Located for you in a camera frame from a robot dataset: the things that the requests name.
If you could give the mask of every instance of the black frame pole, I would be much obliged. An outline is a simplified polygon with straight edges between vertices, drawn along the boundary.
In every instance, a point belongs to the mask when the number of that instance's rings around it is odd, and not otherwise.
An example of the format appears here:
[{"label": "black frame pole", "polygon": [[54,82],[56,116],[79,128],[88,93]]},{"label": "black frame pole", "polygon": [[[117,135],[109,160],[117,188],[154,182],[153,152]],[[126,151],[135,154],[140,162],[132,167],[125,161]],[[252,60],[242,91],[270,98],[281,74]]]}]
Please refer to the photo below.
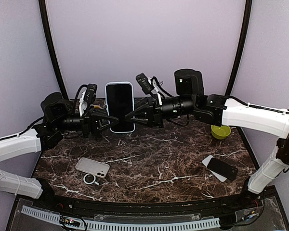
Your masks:
[{"label": "black frame pole", "polygon": [[56,56],[54,46],[53,46],[53,39],[52,39],[51,31],[50,31],[45,0],[39,0],[39,10],[40,10],[41,18],[42,18],[42,23],[43,23],[43,28],[44,28],[44,33],[45,33],[45,38],[46,38],[46,42],[48,46],[50,59],[52,60],[52,64],[53,64],[53,70],[56,75],[56,79],[57,79],[60,91],[62,93],[62,96],[64,99],[68,100],[66,87],[63,82],[63,78],[62,78],[60,68],[59,68],[59,63],[58,63],[57,56]]},{"label": "black frame pole", "polygon": [[231,75],[229,78],[229,82],[228,82],[228,86],[227,86],[225,95],[231,94],[231,91],[232,91],[233,86],[235,84],[236,75],[237,75],[237,72],[239,70],[239,66],[240,66],[240,62],[241,62],[241,58],[242,58],[242,53],[243,53],[243,49],[244,49],[244,44],[245,44],[245,40],[246,40],[247,29],[249,27],[251,4],[252,4],[252,0],[246,0],[240,39],[239,39],[239,43],[237,46],[236,57],[235,57],[235,61],[233,63],[233,67],[232,67],[232,71],[231,71]]}]

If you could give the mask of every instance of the phone case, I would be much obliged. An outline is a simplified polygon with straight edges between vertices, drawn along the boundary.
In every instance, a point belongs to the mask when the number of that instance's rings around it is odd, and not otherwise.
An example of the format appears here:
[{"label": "phone case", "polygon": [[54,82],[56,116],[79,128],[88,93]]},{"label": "phone case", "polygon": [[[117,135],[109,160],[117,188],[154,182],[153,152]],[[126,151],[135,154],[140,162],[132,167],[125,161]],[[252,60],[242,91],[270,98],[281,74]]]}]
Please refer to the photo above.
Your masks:
[{"label": "phone case", "polygon": [[209,170],[212,170],[220,175],[222,175],[223,177],[226,177],[230,180],[235,180],[236,179],[236,175],[238,172],[238,169],[236,167],[233,167],[221,160],[212,158],[210,160],[210,162],[208,163],[207,168]]},{"label": "phone case", "polygon": [[76,164],[75,168],[78,171],[90,173],[91,175],[104,178],[110,166],[108,164],[82,157]]},{"label": "phone case", "polygon": [[[110,83],[107,83],[105,85],[105,103],[106,103],[106,108],[107,108],[107,114],[109,115],[109,110],[108,110],[108,103],[107,103],[107,91],[106,91],[106,87],[108,85],[111,85],[111,84],[130,84],[131,85],[131,97],[132,97],[132,108],[134,110],[134,105],[135,105],[135,102],[134,102],[134,88],[133,88],[133,84],[128,82],[128,81],[123,81],[123,82],[110,82]],[[110,128],[110,131],[113,132],[113,133],[131,133],[131,132],[134,132],[136,129],[135,127],[135,124],[134,124],[134,129],[132,131],[113,131],[111,128]]]}]

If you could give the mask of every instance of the black smartphone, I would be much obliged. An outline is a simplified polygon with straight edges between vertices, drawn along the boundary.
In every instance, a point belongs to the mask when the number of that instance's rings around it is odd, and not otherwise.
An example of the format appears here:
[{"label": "black smartphone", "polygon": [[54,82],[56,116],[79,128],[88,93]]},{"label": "black smartphone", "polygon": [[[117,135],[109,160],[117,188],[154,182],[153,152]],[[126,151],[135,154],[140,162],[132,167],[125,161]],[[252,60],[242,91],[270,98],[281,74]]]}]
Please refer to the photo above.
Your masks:
[{"label": "black smartphone", "polygon": [[235,180],[237,176],[238,169],[233,167],[221,160],[212,158],[208,163],[207,168],[213,172],[216,172],[223,177],[226,177],[230,180]]},{"label": "black smartphone", "polygon": [[111,82],[105,86],[106,105],[109,116],[119,119],[110,130],[114,133],[135,131],[135,124],[126,122],[125,115],[134,110],[133,86],[130,82]]}]

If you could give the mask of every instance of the bowl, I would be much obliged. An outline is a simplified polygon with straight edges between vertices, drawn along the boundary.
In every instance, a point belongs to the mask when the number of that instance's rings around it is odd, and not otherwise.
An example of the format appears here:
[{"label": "bowl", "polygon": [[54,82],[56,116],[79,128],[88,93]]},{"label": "bowl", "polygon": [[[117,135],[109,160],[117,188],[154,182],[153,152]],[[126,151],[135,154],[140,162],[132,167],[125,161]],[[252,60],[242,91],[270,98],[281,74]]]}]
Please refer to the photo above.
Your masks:
[{"label": "bowl", "polygon": [[227,136],[230,135],[231,128],[228,126],[224,126],[224,125],[221,127],[211,125],[211,132],[214,138],[218,140],[223,140],[223,139],[226,139]]}]

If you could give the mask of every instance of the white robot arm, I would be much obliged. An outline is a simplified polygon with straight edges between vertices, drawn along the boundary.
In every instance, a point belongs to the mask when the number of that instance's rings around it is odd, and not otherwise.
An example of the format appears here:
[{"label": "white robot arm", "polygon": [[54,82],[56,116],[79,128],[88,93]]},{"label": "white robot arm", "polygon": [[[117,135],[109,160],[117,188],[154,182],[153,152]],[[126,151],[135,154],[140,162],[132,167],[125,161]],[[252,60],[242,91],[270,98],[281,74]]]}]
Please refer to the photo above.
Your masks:
[{"label": "white robot arm", "polygon": [[[242,102],[235,97],[205,96],[200,72],[184,69],[175,73],[178,97],[149,97],[133,112],[126,115],[126,120],[148,127],[163,127],[163,119],[176,118],[193,114],[196,120],[217,126],[237,126],[267,132],[279,137],[277,146],[249,181],[247,191],[257,195],[273,179],[289,167],[289,109],[276,109]],[[147,94],[158,92],[155,84],[151,85],[144,74],[137,76],[138,83]],[[86,90],[81,98],[80,113],[70,101],[63,100],[58,92],[49,95],[42,103],[44,121],[25,133],[15,134],[12,138],[0,139],[0,162],[27,153],[36,153],[51,149],[63,138],[60,131],[82,131],[84,137],[90,133],[98,136],[100,131],[118,123],[118,119],[89,107],[95,100],[96,85]],[[102,125],[101,120],[110,123]],[[50,186],[43,179],[28,179],[0,170],[0,191],[39,198]]]}]

